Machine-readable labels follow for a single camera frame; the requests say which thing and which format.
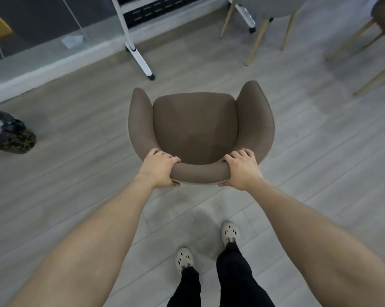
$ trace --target wooden floor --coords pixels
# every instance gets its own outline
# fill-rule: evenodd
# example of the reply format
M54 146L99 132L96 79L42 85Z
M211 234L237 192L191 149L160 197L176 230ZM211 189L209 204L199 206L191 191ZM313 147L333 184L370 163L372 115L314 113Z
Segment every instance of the wooden floor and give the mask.
M58 241L138 172L126 125L134 87L151 99L192 91L236 97L257 80L276 121L274 145L260 165L264 176L385 260L385 85L351 96L385 67L385 38L355 54L378 34L374 26L324 61L368 20L362 3L309 0L284 52L289 18L275 19L249 67L256 35L235 13L220 40L225 7L139 45L154 82L124 51L0 104L39 139L26 155L0 152L0 306ZM241 251L276 306L318 305L251 196L183 185L149 199L106 306L166 306L180 280L173 263L180 246L196 258L202 305L219 306L215 260L224 219L239 227Z

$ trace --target black pants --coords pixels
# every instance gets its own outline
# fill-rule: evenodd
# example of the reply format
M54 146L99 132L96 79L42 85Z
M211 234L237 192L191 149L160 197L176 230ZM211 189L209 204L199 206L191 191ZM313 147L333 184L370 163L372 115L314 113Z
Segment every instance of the black pants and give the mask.
M221 285L221 307L274 307L268 294L252 277L248 262L235 243L228 243L216 260ZM181 272L181 282L167 307L200 307L201 285L193 267Z

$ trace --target person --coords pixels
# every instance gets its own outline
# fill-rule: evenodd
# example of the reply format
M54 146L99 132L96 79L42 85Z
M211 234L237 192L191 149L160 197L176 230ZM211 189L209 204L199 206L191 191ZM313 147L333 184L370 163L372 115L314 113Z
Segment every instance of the person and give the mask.
M317 211L272 186L251 150L233 151L224 159L231 178L221 186L254 197L319 303L324 307L385 307L385 263L377 255ZM59 243L9 306L103 306L151 192L179 186L170 179L172 166L179 161L151 150L134 180ZM225 250L216 262L221 307L273 306L239 251L237 228L226 223L222 230ZM176 265L182 277L168 306L200 306L198 273L188 249L179 250Z

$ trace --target person's right arm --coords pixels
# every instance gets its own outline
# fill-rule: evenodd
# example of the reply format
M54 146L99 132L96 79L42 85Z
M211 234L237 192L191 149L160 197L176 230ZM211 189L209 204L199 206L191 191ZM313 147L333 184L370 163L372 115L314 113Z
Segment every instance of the person's right arm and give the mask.
M224 158L231 178L221 186L246 190L258 202L319 303L324 307L385 307L385 263L376 254L266 181L251 150L234 151Z

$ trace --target white baseboard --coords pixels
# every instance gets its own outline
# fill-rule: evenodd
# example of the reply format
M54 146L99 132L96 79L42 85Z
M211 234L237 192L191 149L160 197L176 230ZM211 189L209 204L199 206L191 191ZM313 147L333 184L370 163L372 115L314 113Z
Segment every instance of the white baseboard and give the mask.
M131 29L130 33L133 36L134 43L137 44L207 15L225 5L226 2L227 0L200 0L184 8L151 20L150 22L139 25ZM124 48L124 37L118 36L115 39L98 44L75 55L13 78L0 84L0 103L105 57L111 56L122 51Z

